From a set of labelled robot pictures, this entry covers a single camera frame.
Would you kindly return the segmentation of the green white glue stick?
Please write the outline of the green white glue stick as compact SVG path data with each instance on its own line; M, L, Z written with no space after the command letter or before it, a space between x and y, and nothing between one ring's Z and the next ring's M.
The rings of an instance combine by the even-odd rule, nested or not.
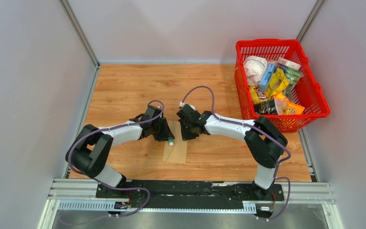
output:
M173 146L174 145L173 139L169 139L168 143L169 143L169 146Z

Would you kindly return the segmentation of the brown paper envelope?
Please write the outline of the brown paper envelope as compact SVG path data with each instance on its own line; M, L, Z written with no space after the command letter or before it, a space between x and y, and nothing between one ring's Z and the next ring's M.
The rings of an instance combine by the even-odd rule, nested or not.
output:
M188 142L183 141L180 123L170 120L168 125L175 139L173 140L173 146L169 144L168 140L165 142L163 162L185 164Z

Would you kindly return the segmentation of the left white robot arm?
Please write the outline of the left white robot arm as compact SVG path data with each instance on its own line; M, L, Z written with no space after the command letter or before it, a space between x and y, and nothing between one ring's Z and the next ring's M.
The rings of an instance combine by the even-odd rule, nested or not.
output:
M77 135L65 160L69 167L89 178L108 185L115 198L125 195L126 177L107 164L110 150L120 144L153 136L158 142L173 140L163 110L149 105L143 114L111 127L86 125Z

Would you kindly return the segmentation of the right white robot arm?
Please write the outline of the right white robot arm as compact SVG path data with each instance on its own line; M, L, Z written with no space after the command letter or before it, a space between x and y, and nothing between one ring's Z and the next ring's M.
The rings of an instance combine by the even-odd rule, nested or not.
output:
M194 106L180 103L177 112L182 139L192 140L200 135L222 135L246 143L258 163L253 194L263 200L272 193L276 167L288 144L286 137L266 117L240 120L215 114L199 113Z

